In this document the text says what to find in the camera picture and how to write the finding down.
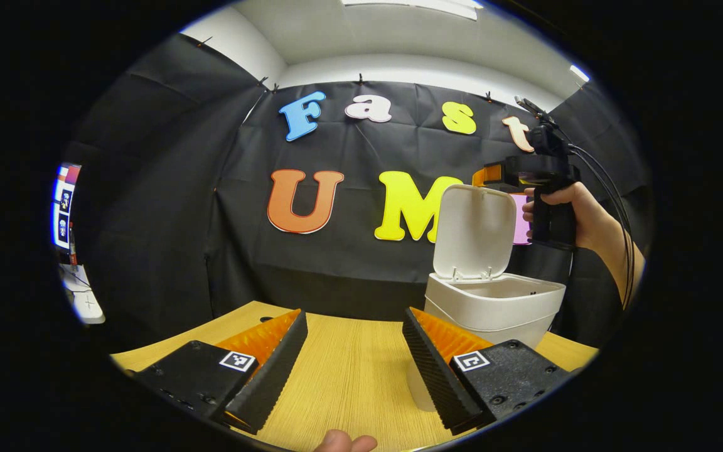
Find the white wall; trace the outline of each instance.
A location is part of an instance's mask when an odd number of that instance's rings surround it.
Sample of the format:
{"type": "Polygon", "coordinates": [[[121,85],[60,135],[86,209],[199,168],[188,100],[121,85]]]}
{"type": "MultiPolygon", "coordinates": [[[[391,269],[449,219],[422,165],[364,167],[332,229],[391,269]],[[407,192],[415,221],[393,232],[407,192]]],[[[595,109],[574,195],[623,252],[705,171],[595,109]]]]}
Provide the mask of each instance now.
{"type": "Polygon", "coordinates": [[[294,64],[284,70],[278,85],[305,85],[331,81],[364,80],[421,83],[484,95],[508,105],[517,106],[515,95],[526,97],[545,111],[551,111],[563,100],[522,79],[494,69],[470,63],[421,55],[348,55],[309,63],[294,64]]]}
{"type": "Polygon", "coordinates": [[[230,6],[191,23],[181,33],[199,41],[212,36],[207,46],[238,63],[253,77],[259,80],[269,77],[264,81],[267,88],[272,89],[273,83],[279,83],[286,69],[286,62],[267,38],[230,6]]]}

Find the wooden tabletop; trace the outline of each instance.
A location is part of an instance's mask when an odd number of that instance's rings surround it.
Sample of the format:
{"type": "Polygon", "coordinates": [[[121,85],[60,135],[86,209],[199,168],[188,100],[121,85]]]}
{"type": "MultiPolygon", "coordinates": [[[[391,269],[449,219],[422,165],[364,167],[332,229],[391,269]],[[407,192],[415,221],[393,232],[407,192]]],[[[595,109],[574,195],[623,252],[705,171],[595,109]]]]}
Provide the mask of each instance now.
{"type": "MultiPolygon", "coordinates": [[[[124,369],[140,371],[190,340],[216,344],[255,326],[261,317],[290,309],[253,301],[168,340],[112,355],[124,369]]],[[[265,443],[311,451],[329,429],[352,438],[372,435],[376,452],[398,452],[444,443],[453,436],[437,412],[416,408],[407,386],[409,348],[399,321],[351,320],[307,314],[307,337],[278,403],[255,436],[265,443]]],[[[537,352],[568,371],[597,349],[546,333],[537,352]]]]}

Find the orange letter u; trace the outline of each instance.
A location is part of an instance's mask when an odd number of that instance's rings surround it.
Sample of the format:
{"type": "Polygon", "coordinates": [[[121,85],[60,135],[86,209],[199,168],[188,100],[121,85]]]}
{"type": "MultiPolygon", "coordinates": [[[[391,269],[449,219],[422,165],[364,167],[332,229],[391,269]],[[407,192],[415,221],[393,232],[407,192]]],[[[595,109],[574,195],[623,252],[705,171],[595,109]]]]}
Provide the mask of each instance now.
{"type": "Polygon", "coordinates": [[[318,171],[314,180],[318,182],[314,210],[306,217],[292,212],[297,184],[306,178],[298,169],[279,169],[272,173],[272,194],[267,204],[267,218],[278,229],[295,234],[311,234],[319,231],[331,218],[333,197],[336,186],[345,180],[345,175],[336,171],[318,171]]]}

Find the human hand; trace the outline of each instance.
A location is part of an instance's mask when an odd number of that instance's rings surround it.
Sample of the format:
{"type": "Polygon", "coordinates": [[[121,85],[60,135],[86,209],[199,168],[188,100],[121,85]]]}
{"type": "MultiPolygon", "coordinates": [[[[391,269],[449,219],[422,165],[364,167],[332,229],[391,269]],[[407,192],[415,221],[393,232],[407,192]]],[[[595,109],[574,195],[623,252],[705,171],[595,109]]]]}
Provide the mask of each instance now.
{"type": "MultiPolygon", "coordinates": [[[[534,196],[534,189],[527,188],[525,194],[534,196]]],[[[542,198],[545,203],[552,206],[571,203],[576,215],[576,246],[581,248],[591,249],[600,255],[606,243],[609,242],[609,238],[616,234],[616,227],[619,228],[618,221],[608,214],[581,182],[573,183],[567,188],[548,195],[542,195],[542,198]]],[[[534,220],[533,209],[534,201],[524,204],[523,218],[525,221],[532,222],[534,220]]],[[[528,231],[526,235],[531,238],[532,231],[528,231]]]]}
{"type": "Polygon", "coordinates": [[[369,435],[362,435],[350,441],[350,435],[342,430],[328,430],[322,443],[314,452],[370,452],[378,447],[378,441],[369,435]]]}

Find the screen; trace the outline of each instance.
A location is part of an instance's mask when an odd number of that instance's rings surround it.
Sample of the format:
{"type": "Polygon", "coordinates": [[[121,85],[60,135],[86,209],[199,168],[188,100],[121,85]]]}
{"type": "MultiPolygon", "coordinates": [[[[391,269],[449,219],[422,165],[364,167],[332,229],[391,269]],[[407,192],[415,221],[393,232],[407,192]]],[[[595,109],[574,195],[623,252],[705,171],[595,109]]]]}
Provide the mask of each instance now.
{"type": "Polygon", "coordinates": [[[52,203],[52,237],[55,244],[63,249],[69,249],[68,227],[72,215],[72,195],[80,168],[80,165],[73,163],[63,163],[58,168],[54,203],[52,203]]]}

